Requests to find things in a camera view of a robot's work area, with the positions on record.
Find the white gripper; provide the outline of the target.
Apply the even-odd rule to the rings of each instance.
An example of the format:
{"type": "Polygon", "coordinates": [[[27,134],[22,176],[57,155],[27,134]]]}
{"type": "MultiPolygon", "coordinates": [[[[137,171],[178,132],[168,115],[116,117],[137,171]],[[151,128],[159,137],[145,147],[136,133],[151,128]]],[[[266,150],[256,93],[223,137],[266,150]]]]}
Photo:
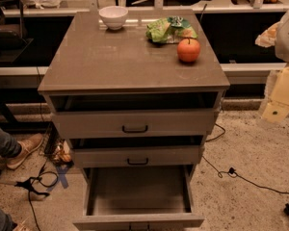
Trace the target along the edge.
{"type": "Polygon", "coordinates": [[[268,103],[262,118],[280,123],[289,114],[289,63],[280,71],[272,71],[267,80],[268,103]]]}

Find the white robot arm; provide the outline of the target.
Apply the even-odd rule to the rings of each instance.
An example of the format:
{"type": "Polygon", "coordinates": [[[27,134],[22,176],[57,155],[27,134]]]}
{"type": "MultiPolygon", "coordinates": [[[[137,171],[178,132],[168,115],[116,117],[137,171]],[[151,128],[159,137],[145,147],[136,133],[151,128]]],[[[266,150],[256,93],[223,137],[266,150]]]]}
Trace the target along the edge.
{"type": "Polygon", "coordinates": [[[289,10],[255,40],[261,47],[275,48],[276,56],[286,62],[280,71],[272,71],[265,87],[265,99],[259,112],[261,118],[272,123],[280,123],[289,114],[289,10]]]}

